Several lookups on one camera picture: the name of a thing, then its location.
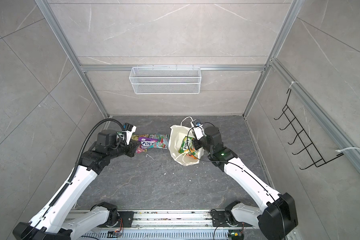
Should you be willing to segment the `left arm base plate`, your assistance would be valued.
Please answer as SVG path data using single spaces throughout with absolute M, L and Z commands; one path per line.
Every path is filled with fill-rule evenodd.
M 132 226 L 134 212 L 132 211 L 112 211 L 107 221 L 101 225 L 100 228 L 130 228 Z

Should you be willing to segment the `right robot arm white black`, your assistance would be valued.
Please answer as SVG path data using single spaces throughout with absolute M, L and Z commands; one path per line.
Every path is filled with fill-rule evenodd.
M 235 201 L 225 208 L 227 225 L 248 224 L 260 229 L 268 240 L 285 240 L 298 225 L 294 198 L 280 194 L 256 176 L 239 156 L 224 146 L 219 128 L 204 127 L 200 120 L 191 121 L 190 133 L 196 150 L 203 149 L 214 166 L 234 179 L 255 201 L 256 207 Z

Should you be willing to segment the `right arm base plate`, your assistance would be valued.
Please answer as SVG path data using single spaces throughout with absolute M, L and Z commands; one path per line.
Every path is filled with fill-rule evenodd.
M 215 209 L 210 210 L 214 227 L 252 227 L 252 225 L 238 222 L 229 211 L 217 211 Z

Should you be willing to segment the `teal snack packet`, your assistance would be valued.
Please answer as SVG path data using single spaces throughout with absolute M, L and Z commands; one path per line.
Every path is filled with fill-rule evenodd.
M 162 134 L 155 134 L 155 135 L 150 135 L 150 137 L 155 141 L 154 143 L 154 148 L 157 149 L 168 149 L 168 145 L 169 145 L 169 135 L 162 135 Z

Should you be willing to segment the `purple snack packet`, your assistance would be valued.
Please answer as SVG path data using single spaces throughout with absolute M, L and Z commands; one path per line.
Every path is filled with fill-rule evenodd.
M 139 137 L 138 141 L 140 142 L 140 145 L 138 146 L 138 148 L 136 150 L 137 154 L 146 152 L 147 149 L 149 149 L 149 148 L 153 148 L 158 140 L 148 138 L 148 137 Z

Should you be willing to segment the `white floral paper bag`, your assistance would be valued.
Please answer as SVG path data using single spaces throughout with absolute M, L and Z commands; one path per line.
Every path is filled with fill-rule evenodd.
M 192 117 L 184 118 L 180 125 L 171 126 L 171 133 L 169 139 L 168 149 L 170 155 L 177 163 L 182 166 L 196 165 L 204 155 L 204 150 L 200 148 L 195 150 L 192 140 L 195 139 L 191 128 L 183 125 L 185 120 L 189 119 L 191 126 L 193 122 Z

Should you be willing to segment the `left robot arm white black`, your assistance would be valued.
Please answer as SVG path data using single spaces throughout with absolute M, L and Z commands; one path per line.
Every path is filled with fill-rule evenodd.
M 119 125 L 121 132 L 103 130 L 97 141 L 86 150 L 86 145 L 95 130 L 106 122 Z M 87 135 L 75 162 L 74 168 L 49 202 L 27 223 L 20 222 L 13 230 L 17 240 L 77 240 L 100 225 L 114 227 L 121 224 L 117 206 L 102 202 L 88 213 L 71 221 L 68 214 L 90 183 L 108 166 L 111 160 L 128 156 L 132 158 L 139 146 L 132 140 L 137 127 L 113 118 L 99 121 Z

